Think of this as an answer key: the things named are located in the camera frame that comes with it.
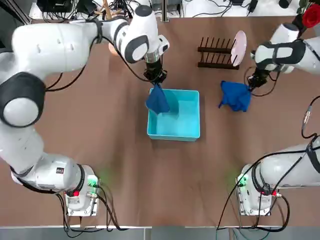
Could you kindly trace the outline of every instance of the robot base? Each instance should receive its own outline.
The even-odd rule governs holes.
[[[241,174],[235,179],[237,183],[240,178],[244,175],[247,169],[251,165],[246,165],[241,171]],[[242,216],[266,216],[271,215],[269,213],[270,206],[272,202],[272,196],[261,195],[260,192],[254,187],[253,181],[251,180],[252,171],[250,170],[241,180],[243,186],[238,186],[236,188],[236,197],[238,203],[239,214]],[[259,205],[261,197],[261,206],[259,214]]]
[[[82,165],[84,170],[84,183],[79,196],[65,196],[65,202],[67,207],[67,214],[69,216],[81,216],[89,217],[96,216],[98,214],[99,199],[96,197],[89,197],[87,193],[98,194],[99,188],[92,187],[92,183],[99,185],[99,179],[95,176],[93,169],[88,165]]]

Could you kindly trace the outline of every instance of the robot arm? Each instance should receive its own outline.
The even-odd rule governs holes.
[[[97,214],[98,200],[91,193],[96,191],[98,178],[87,165],[45,153],[33,125],[43,111],[45,78],[84,67],[96,38],[113,43],[130,64],[144,59],[150,76],[165,78],[165,73],[159,74],[160,58],[169,42],[158,35],[155,14],[146,5],[135,9],[131,24],[115,17],[21,26],[12,36],[13,52],[0,52],[0,158],[10,165],[15,182],[40,193],[64,191],[68,213],[73,216]]]
[[[307,40],[297,39],[298,28],[290,23],[281,24],[268,42],[259,45],[252,57],[256,63],[253,76],[248,77],[251,89],[258,88],[267,82],[269,73],[290,73],[294,68],[312,74],[320,74],[320,37]],[[244,178],[238,187],[239,208],[242,215],[266,215],[271,206],[272,190],[277,188],[295,188],[320,186],[320,146],[319,139],[313,142],[314,151],[272,155],[244,176],[251,165],[246,165],[238,180]],[[289,147],[282,152],[304,151],[307,144]],[[286,172],[301,157],[283,179]]]
[[[249,86],[259,88],[267,82],[270,72],[291,73],[294,68],[320,74],[320,37],[297,39],[299,29],[291,23],[281,24],[270,41],[251,52],[256,69],[248,77]]]

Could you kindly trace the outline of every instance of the blue towel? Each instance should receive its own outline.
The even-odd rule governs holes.
[[[219,104],[219,108],[222,105],[229,105],[235,112],[242,110],[246,112],[248,110],[251,92],[249,87],[243,83],[221,81],[221,89],[223,91],[223,98]]]
[[[170,111],[165,93],[159,84],[154,85],[148,99],[145,102],[145,105],[157,115],[160,113],[168,113]]]

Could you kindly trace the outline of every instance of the brown table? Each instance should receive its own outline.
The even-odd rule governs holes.
[[[120,225],[216,226],[228,191],[246,163],[304,142],[300,135],[303,115],[320,93],[316,75],[298,69],[282,74],[274,92],[253,98],[248,112],[232,112],[227,106],[218,109],[221,80],[242,82],[245,70],[254,64],[250,51],[269,40],[280,23],[291,20],[215,17],[159,23],[159,32],[170,42],[164,57],[168,76],[163,87],[200,93],[201,137],[196,142],[150,140],[145,100],[151,85],[136,79],[119,57],[111,56],[108,45],[96,45],[80,79],[64,91],[46,95],[44,113],[36,125],[45,151],[92,166],[111,188]],[[248,39],[240,70],[197,68],[202,37],[233,38],[238,30],[245,31]],[[144,67],[143,62],[133,66],[141,75]],[[61,84],[76,74],[65,74]],[[271,86],[270,82],[260,91]],[[319,129],[318,107],[316,103],[309,131]],[[0,162],[0,181],[0,226],[63,224],[58,199],[15,184],[4,161]],[[319,224],[318,188],[281,192],[290,202],[290,225]],[[235,196],[231,202],[222,226],[240,224]],[[101,206],[98,216],[83,219],[83,225],[106,225],[106,211]],[[286,208],[281,206],[285,216]],[[242,218],[244,225],[254,222],[255,218]],[[282,225],[278,207],[271,217],[261,217],[260,224]]]

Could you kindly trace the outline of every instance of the black cable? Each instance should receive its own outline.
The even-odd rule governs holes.
[[[246,8],[246,7],[248,7],[250,5],[250,2],[247,4],[247,5],[245,5],[245,6],[240,6],[240,7],[242,7],[242,8]]]
[[[306,40],[297,39],[296,41],[302,41],[304,43],[304,45],[313,53],[313,55],[316,57],[316,59],[320,62],[320,56]]]
[[[247,86],[249,85],[249,84],[247,84],[247,82],[246,82],[247,73],[248,73],[248,71],[249,71],[250,69],[252,69],[252,68],[254,68],[254,67],[253,67],[253,66],[250,66],[250,67],[248,67],[248,68],[245,70],[245,72],[244,72],[243,83],[244,83],[245,85],[247,85]],[[268,91],[268,92],[266,92],[266,93],[264,93],[264,94],[255,94],[255,93],[253,93],[252,90],[251,90],[251,95],[253,95],[253,96],[255,96],[255,97],[264,97],[264,96],[267,96],[267,95],[271,94],[271,93],[274,91],[274,89],[275,89],[275,87],[276,87],[276,84],[277,84],[277,80],[279,79],[279,76],[280,76],[280,72],[278,71],[278,72],[276,73],[275,79],[273,79],[270,74],[269,74],[268,76],[269,76],[269,78],[274,82],[273,87],[271,88],[271,90]]]
[[[256,223],[253,226],[254,228],[256,228],[259,224],[259,220],[260,220],[260,210],[261,210],[261,199],[262,199],[262,191],[260,192],[260,199],[259,199],[259,211],[258,211],[258,217],[256,218]]]
[[[308,120],[309,120],[309,117],[310,117],[310,114],[311,114],[311,111],[312,111],[312,105],[315,103],[316,100],[320,99],[320,95],[319,96],[316,96],[309,104],[305,114],[304,114],[304,118],[303,118],[303,121],[302,121],[302,127],[301,127],[301,136],[304,138],[304,139],[310,139],[312,138],[312,142],[318,137],[318,134],[316,132],[310,134],[309,136],[305,136],[305,127],[306,127],[306,124],[308,123]]]
[[[318,150],[320,149],[320,146],[318,147],[315,147],[315,148],[312,148],[312,150]],[[242,180],[242,178],[244,177],[245,174],[247,174],[256,164],[258,164],[259,162],[261,162],[263,159],[267,158],[267,157],[270,157],[270,156],[275,156],[275,155],[285,155],[285,154],[302,154],[302,153],[305,153],[305,149],[304,150],[297,150],[297,151],[278,151],[278,152],[272,152],[272,153],[269,153],[267,155],[264,155],[262,157],[260,157],[257,161],[255,161],[243,174],[242,176],[240,177],[240,179],[236,182],[236,184],[234,185],[234,187],[232,188],[231,192],[229,193],[226,201],[225,201],[225,204],[223,206],[223,209],[222,209],[222,213],[221,213],[221,216],[220,216],[220,219],[219,219],[219,223],[218,223],[218,226],[217,226],[217,229],[216,230],[220,230],[222,228],[219,228],[220,227],[220,224],[221,224],[221,221],[222,221],[222,218],[223,218],[223,215],[224,215],[224,212],[226,210],[226,207],[227,207],[227,204],[232,196],[232,194],[234,193],[235,189],[237,188],[237,186],[239,185],[240,181]]]
[[[107,194],[106,194],[105,190],[101,186],[99,186],[99,189],[101,189],[101,191],[103,192],[105,202],[107,202]],[[113,206],[112,206],[111,214],[114,214],[114,207]],[[110,222],[111,222],[111,218],[108,221],[108,211],[106,212],[106,222],[107,222],[107,225],[106,225],[107,232],[112,232],[113,229],[108,229],[108,226],[110,225]]]
[[[161,14],[162,13],[162,11],[157,11],[157,12],[155,12],[154,14]]]
[[[96,39],[98,39],[97,36],[92,40],[91,45],[90,45],[89,52],[91,52],[91,49],[92,49],[92,47],[93,47]],[[78,80],[78,78],[79,78],[79,77],[81,76],[81,74],[84,72],[85,68],[86,68],[86,65],[83,66],[83,68],[82,68],[81,71],[78,73],[78,75],[77,75],[71,82],[69,82],[67,85],[64,85],[64,86],[62,86],[62,87],[58,87],[58,88],[55,88],[55,89],[47,88],[45,91],[46,91],[46,92],[57,92],[57,91],[61,91],[61,90],[64,90],[64,89],[70,87],[72,84],[74,84],[74,83]],[[54,85],[56,85],[57,82],[60,81],[61,77],[62,77],[62,73],[60,74],[59,78],[56,80],[56,82],[54,83]]]
[[[273,203],[272,203],[269,211],[265,214],[266,216],[268,216],[269,213],[271,213],[272,209],[274,208],[274,206],[275,206],[275,204],[276,204],[276,202],[277,202],[277,199],[278,199],[277,197],[274,199],[274,201],[273,201]]]
[[[285,196],[282,195],[281,198],[285,201],[286,209],[287,209],[286,218],[285,218],[285,222],[284,222],[283,226],[278,229],[268,229],[265,227],[256,226],[255,227],[256,229],[263,230],[263,231],[270,232],[270,233],[279,233],[287,227],[287,225],[289,223],[289,219],[290,219],[290,204]]]
[[[125,2],[126,2],[126,5],[131,9],[131,14],[133,14],[133,13],[134,13],[134,9],[133,9],[132,6],[130,5],[130,3],[132,2],[132,0],[125,0]]]
[[[54,20],[52,16],[55,16],[55,17],[59,20],[59,16],[57,15],[56,12],[47,12],[47,13],[46,13],[46,14],[47,14],[47,17],[45,17],[44,12],[42,12],[42,18],[43,18],[43,20],[44,20],[46,23],[55,23],[55,24],[65,23],[66,21],[73,19],[73,18],[78,14],[78,12],[76,11],[75,4],[76,4],[76,1],[73,1],[72,11],[70,12],[70,14],[69,14],[67,17],[66,17],[66,12],[64,13],[64,17],[62,17],[62,13],[61,13],[61,18],[62,18],[61,21],[58,21],[58,22],[50,22],[50,21],[48,20],[48,14],[49,14],[49,17],[51,18],[51,20]]]
[[[246,236],[241,232],[241,228],[236,228],[236,229],[239,231],[239,233],[241,234],[242,237],[244,237],[246,240],[250,240],[248,237],[246,237]],[[266,239],[266,238],[269,236],[269,234],[270,234],[270,232],[267,232],[267,234],[266,234],[264,237],[260,238],[259,240],[264,240],[264,239]]]
[[[55,85],[57,85],[57,84],[59,83],[59,81],[61,80],[62,75],[63,75],[63,74],[60,73],[59,78],[58,78],[53,84],[51,84],[50,86],[48,86],[45,90],[49,90],[49,89],[53,88]]]
[[[181,8],[182,8],[182,15],[183,15],[183,17],[185,17],[184,5],[182,3],[180,5],[181,5]]]
[[[101,200],[101,201],[103,202],[103,204],[104,204],[107,212],[110,214],[112,223],[114,224],[115,228],[116,228],[117,230],[119,230],[119,231],[129,230],[129,228],[121,228],[121,227],[118,225],[117,221],[115,220],[115,218],[114,218],[114,216],[113,216],[113,214],[112,214],[112,212],[111,212],[111,210],[110,210],[110,208],[109,208],[109,206],[108,206],[108,204],[107,204],[107,201],[104,200],[99,194],[97,194],[97,197],[98,197],[99,200]]]
[[[218,3],[216,3],[216,1],[214,0],[208,0],[209,2],[213,2],[215,5],[217,5],[218,7],[229,7],[229,4],[226,6],[226,5],[219,5]]]
[[[279,186],[279,184],[281,183],[281,181],[292,171],[292,169],[295,168],[295,166],[300,163],[300,161],[302,160],[302,158],[304,157],[305,154],[303,154],[302,156],[299,157],[299,159],[288,169],[288,171],[285,172],[285,174],[280,178],[280,180],[276,183],[276,185],[274,186],[273,188],[273,191],[274,192],[277,187]]]
[[[129,70],[133,73],[133,75],[134,75],[136,78],[138,78],[139,80],[141,80],[141,81],[143,81],[143,82],[147,82],[147,83],[152,83],[152,82],[154,82],[158,77],[160,77],[160,76],[163,74],[163,70],[161,69],[161,70],[159,71],[159,73],[157,74],[157,76],[156,76],[154,79],[152,79],[152,80],[147,80],[147,79],[144,79],[144,78],[138,76],[138,75],[135,73],[135,71],[129,66],[129,64],[128,64],[127,61],[124,59],[124,57],[121,55],[121,53],[119,52],[119,50],[117,49],[117,47],[116,47],[108,38],[106,38],[105,36],[102,36],[102,38],[105,39],[105,40],[107,40],[107,41],[114,47],[115,51],[118,53],[118,55],[120,56],[120,58],[122,59],[122,61],[124,62],[124,64],[129,68]]]
[[[83,230],[78,230],[78,229],[74,229],[74,228],[70,227],[68,221],[66,220],[65,202],[63,200],[63,197],[59,193],[57,193],[56,196],[58,197],[58,199],[60,201],[60,204],[61,204],[61,208],[62,208],[63,229],[64,229],[64,232],[67,234],[67,236],[69,238],[76,238],[76,237],[80,236],[83,233],[96,233],[96,232],[99,232],[99,231],[103,230],[103,228],[95,229],[94,227],[93,228],[84,228]],[[75,236],[70,236],[69,233],[68,233],[69,231],[72,231],[72,232],[75,232],[75,233],[79,233],[79,234],[75,235]]]
[[[225,11],[228,11],[228,10],[229,10],[228,7],[230,6],[230,3],[229,3],[229,5],[226,6],[225,9],[224,9],[223,11],[221,11],[221,12],[214,12],[214,13],[202,12],[202,13],[198,13],[198,14],[194,15],[193,18],[195,18],[195,17],[197,17],[197,16],[200,16],[200,15],[218,15],[218,14],[224,14]]]
[[[232,1],[231,0],[229,2],[229,5],[230,5],[230,7],[227,10],[225,10],[224,13],[222,13],[220,17],[223,17],[225,15],[225,13],[228,12],[232,8]]]

